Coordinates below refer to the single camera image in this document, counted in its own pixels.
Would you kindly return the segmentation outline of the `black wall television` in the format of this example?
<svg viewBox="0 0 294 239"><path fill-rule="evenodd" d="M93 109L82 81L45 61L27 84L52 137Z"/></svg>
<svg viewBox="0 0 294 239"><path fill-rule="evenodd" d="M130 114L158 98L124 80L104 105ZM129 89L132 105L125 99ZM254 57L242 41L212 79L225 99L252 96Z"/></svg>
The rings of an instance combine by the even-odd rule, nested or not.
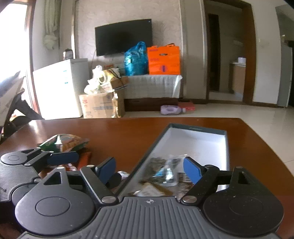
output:
<svg viewBox="0 0 294 239"><path fill-rule="evenodd" d="M139 42L153 46L151 19L117 22L95 28L96 55L105 56L128 51Z"/></svg>

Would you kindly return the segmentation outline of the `clear bag of nuts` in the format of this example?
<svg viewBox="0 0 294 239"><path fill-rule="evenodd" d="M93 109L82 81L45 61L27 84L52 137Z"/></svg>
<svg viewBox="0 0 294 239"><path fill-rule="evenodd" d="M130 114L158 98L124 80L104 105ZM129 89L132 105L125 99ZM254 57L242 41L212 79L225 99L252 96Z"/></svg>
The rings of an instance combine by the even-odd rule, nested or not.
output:
<svg viewBox="0 0 294 239"><path fill-rule="evenodd" d="M149 160L141 182L155 183L162 187L173 187L178 184L178 173L183 168L183 161L187 154L170 155L167 158L153 157Z"/></svg>

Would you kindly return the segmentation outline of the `white small refrigerator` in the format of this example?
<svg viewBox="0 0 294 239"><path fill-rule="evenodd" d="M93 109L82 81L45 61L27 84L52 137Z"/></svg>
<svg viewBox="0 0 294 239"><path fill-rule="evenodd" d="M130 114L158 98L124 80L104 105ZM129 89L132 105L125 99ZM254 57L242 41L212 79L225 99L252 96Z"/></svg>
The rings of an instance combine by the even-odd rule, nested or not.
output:
<svg viewBox="0 0 294 239"><path fill-rule="evenodd" d="M90 79L86 58L69 59L33 72L41 116L46 120L82 116L79 96Z"/></svg>

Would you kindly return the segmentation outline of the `wooden kitchen cabinet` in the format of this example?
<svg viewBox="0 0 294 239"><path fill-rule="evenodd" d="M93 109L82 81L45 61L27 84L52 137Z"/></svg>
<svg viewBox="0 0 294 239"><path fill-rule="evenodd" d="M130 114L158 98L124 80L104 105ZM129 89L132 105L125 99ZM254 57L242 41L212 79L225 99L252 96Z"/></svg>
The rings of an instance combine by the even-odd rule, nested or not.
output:
<svg viewBox="0 0 294 239"><path fill-rule="evenodd" d="M243 95L246 76L246 66L237 63L230 64L229 90L233 93Z"/></svg>

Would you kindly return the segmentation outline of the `orange paper shopping bag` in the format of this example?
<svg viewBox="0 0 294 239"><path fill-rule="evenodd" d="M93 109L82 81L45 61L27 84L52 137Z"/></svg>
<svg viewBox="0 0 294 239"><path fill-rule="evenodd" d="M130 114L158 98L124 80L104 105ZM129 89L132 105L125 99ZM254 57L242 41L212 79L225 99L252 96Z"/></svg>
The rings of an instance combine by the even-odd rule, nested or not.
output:
<svg viewBox="0 0 294 239"><path fill-rule="evenodd" d="M180 75L180 48L175 44L147 48L150 75Z"/></svg>

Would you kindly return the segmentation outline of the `brown cardboard carton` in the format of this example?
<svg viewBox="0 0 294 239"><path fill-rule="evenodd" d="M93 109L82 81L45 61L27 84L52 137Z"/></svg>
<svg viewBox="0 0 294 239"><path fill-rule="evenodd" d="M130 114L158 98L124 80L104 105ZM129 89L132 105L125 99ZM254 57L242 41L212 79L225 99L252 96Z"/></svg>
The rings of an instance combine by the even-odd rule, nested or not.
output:
<svg viewBox="0 0 294 239"><path fill-rule="evenodd" d="M125 90L80 95L83 117L85 119L121 118L125 115Z"/></svg>

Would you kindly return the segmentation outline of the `olive brown snack packet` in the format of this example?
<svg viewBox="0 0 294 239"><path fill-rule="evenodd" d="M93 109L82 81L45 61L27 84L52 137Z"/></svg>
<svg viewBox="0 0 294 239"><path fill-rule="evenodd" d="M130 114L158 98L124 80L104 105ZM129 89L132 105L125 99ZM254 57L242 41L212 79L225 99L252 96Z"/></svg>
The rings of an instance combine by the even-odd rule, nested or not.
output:
<svg viewBox="0 0 294 239"><path fill-rule="evenodd" d="M146 182L141 185L139 190L128 193L129 196L135 197L165 197L173 196L173 192L158 184Z"/></svg>

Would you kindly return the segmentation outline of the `long orange snack bar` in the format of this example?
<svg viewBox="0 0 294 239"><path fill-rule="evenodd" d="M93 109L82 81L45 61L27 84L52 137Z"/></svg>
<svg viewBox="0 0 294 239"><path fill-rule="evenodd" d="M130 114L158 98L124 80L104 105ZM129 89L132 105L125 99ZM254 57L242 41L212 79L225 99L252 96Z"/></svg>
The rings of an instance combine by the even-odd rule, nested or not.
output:
<svg viewBox="0 0 294 239"><path fill-rule="evenodd" d="M91 152L89 151L81 152L79 154L79 160L76 163L76 168L80 170L82 167L89 165L91 161L91 157L92 157Z"/></svg>

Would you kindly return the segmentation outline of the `grey blue cardboard box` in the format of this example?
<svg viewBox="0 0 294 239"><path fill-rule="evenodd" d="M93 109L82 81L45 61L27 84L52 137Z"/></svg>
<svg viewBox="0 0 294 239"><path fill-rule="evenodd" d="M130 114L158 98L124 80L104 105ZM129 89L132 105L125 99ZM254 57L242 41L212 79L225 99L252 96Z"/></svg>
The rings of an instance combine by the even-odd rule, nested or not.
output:
<svg viewBox="0 0 294 239"><path fill-rule="evenodd" d="M176 171L183 173L183 159L189 156L200 165L230 169L227 132L200 126L169 124L116 191L119 199L140 189L145 170L153 158L179 159Z"/></svg>

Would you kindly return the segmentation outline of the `black chair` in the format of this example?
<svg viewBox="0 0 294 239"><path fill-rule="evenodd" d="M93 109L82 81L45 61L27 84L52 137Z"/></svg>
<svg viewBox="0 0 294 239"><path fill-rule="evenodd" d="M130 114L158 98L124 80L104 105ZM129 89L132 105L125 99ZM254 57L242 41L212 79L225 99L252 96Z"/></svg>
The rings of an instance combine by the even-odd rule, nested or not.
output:
<svg viewBox="0 0 294 239"><path fill-rule="evenodd" d="M43 117L35 112L26 100L22 99L23 93L24 89L21 89L10 104L6 119L1 126L1 143L32 120L43 120Z"/></svg>

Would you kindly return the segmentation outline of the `white plastic bags pile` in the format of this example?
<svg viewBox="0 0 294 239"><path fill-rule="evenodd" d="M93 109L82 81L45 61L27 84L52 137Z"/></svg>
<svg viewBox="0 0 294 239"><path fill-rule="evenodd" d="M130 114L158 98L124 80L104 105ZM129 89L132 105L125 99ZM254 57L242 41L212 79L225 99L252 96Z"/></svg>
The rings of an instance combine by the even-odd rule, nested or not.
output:
<svg viewBox="0 0 294 239"><path fill-rule="evenodd" d="M102 85L106 83L107 76L101 65L97 65L92 70L93 76L92 79L89 79L87 86L84 88L84 93L87 95L97 95L104 93L105 90L102 88Z"/></svg>

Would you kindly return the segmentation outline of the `dark jar on fridge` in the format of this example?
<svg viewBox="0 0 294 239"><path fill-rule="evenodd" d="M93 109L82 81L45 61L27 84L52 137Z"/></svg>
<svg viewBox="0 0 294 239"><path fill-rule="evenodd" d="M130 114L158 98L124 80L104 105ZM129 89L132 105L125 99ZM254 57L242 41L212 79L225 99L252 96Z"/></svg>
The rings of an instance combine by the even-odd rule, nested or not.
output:
<svg viewBox="0 0 294 239"><path fill-rule="evenodd" d="M65 49L65 51L63 52L63 60L69 60L73 58L74 58L73 50L68 48Z"/></svg>

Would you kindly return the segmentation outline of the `blue plastic bag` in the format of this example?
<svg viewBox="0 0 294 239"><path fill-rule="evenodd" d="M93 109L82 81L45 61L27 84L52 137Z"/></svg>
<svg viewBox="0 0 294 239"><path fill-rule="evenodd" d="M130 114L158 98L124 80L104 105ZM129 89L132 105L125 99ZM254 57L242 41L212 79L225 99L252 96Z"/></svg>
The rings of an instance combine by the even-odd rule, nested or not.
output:
<svg viewBox="0 0 294 239"><path fill-rule="evenodd" d="M148 73L147 47L143 41L125 52L124 65L127 76L146 75Z"/></svg>

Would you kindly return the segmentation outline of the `white cloth covered cabinet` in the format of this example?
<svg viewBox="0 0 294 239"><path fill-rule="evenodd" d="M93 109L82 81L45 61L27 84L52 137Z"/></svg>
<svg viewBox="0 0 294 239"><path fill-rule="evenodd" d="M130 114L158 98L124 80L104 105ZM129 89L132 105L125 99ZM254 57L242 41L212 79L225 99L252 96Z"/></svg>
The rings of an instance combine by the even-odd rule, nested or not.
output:
<svg viewBox="0 0 294 239"><path fill-rule="evenodd" d="M159 111L162 105L177 105L180 98L180 75L129 76L125 88L127 112Z"/></svg>

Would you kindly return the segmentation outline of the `green chips bag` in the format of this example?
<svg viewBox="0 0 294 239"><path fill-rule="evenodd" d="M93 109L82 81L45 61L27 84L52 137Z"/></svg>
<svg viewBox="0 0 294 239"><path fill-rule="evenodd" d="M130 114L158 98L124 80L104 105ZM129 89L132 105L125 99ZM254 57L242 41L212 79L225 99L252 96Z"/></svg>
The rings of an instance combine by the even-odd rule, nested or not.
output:
<svg viewBox="0 0 294 239"><path fill-rule="evenodd" d="M54 153L79 151L89 142L89 139L72 134L57 134L40 144L43 151L53 151Z"/></svg>

